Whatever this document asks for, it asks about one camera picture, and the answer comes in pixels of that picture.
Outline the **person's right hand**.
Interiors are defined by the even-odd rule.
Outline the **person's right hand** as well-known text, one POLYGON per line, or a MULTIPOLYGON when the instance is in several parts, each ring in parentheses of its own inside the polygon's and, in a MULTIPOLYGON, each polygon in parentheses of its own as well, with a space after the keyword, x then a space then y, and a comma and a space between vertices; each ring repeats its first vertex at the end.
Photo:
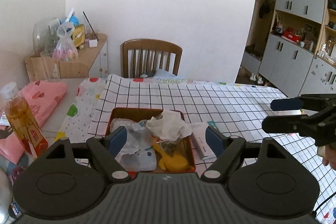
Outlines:
POLYGON ((322 162, 324 166, 329 165, 333 170, 336 170, 336 151, 326 145, 325 157, 323 157, 322 162))

